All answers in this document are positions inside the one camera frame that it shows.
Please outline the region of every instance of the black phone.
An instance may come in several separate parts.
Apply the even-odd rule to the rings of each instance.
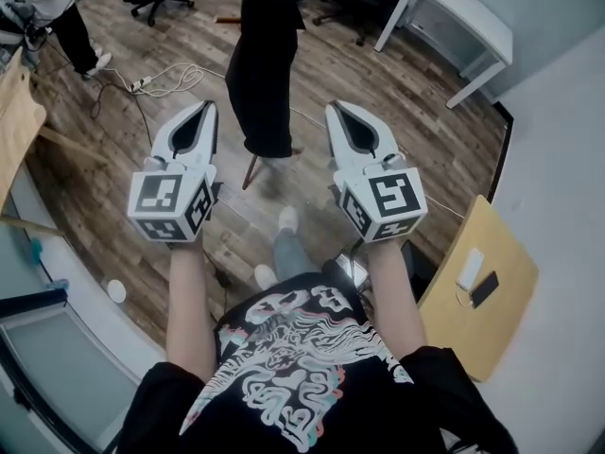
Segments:
[[[473,302],[473,307],[480,307],[481,303],[490,297],[490,294],[497,289],[499,284],[498,276],[495,271],[490,272],[488,277],[486,277],[475,289],[471,291],[471,301]]]

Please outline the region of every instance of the yellow wooden table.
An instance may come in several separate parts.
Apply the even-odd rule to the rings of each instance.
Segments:
[[[499,282],[477,309],[460,304],[468,304],[470,297],[456,284],[472,248],[485,256],[474,287],[491,271]],[[521,321],[537,279],[538,268],[525,247],[478,196],[419,303],[428,343],[452,348],[467,374],[487,380]]]
[[[44,126],[46,110],[36,103],[29,91],[31,75],[21,65],[22,50],[10,61],[7,72],[0,78],[0,214],[10,193],[14,178],[29,147],[38,135],[60,146],[107,164],[107,158],[88,150],[60,133]],[[41,78],[33,77],[40,83]],[[0,222],[38,232],[62,235],[60,231],[32,222],[0,216]]]

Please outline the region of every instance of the black cloth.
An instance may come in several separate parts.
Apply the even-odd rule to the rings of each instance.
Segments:
[[[84,74],[96,66],[97,57],[91,47],[88,30],[76,4],[67,9],[50,25],[57,34],[59,44],[76,72]]]
[[[443,453],[440,428],[462,445],[517,452],[451,350],[423,347],[398,361],[355,292],[324,274],[250,298],[215,336],[207,385],[170,363],[146,374],[119,453]]]
[[[242,0],[242,33],[225,78],[246,149],[265,158],[292,155],[290,65],[304,28],[296,2]]]

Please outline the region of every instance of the forearm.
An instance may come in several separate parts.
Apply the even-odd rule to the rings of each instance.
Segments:
[[[394,240],[371,244],[368,251],[376,329],[398,359],[426,345],[423,322]]]
[[[204,382],[216,370],[215,336],[200,244],[176,246],[172,252],[166,356]]]

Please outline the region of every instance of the white shoe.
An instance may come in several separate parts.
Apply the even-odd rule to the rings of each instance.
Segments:
[[[272,288],[278,283],[275,272],[266,264],[260,264],[254,268],[254,279],[258,287],[263,291]]]
[[[288,205],[287,207],[284,207],[280,213],[280,218],[277,223],[280,231],[283,229],[290,229],[292,232],[296,233],[296,231],[299,230],[299,213],[294,207]]]
[[[88,71],[85,74],[85,77],[91,78],[98,71],[105,69],[107,67],[107,64],[109,64],[111,61],[112,61],[112,54],[110,54],[109,52],[107,54],[103,54],[101,57],[98,58],[98,61],[96,61],[96,66],[93,67],[90,71]]]

